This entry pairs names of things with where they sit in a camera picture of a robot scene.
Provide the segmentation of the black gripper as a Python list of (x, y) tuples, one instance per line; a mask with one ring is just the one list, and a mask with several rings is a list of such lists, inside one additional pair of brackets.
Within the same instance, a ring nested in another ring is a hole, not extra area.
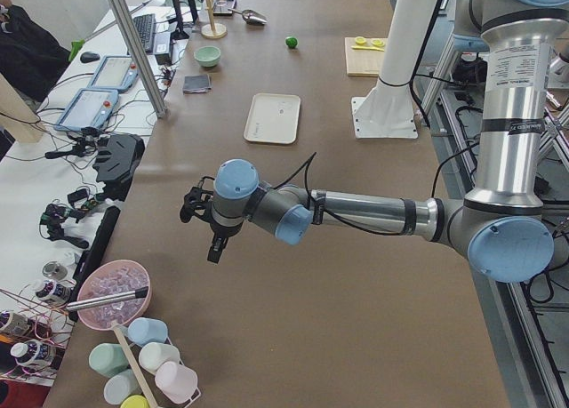
[(214, 180), (214, 177), (203, 176), (184, 196), (183, 204), (180, 208), (180, 220), (182, 223), (188, 223), (193, 217), (197, 217), (210, 225), (213, 231), (213, 239), (208, 251), (207, 260), (211, 263), (218, 264), (231, 234), (228, 228), (222, 226), (213, 217), (213, 191), (203, 188), (207, 180)]

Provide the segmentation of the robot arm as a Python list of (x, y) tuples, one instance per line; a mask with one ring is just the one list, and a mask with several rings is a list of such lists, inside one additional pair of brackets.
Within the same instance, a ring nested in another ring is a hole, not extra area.
[(288, 244), (310, 225), (336, 220), (381, 236), (421, 236), (452, 247), (480, 274), (523, 282), (552, 261), (554, 238), (534, 193), (553, 42), (568, 27), (568, 0), (457, 0), (454, 42), (488, 51), (474, 187), (460, 201), (423, 202), (272, 186), (253, 164), (222, 164), (212, 189), (193, 187), (180, 219), (199, 218), (213, 232), (208, 259), (250, 221)]

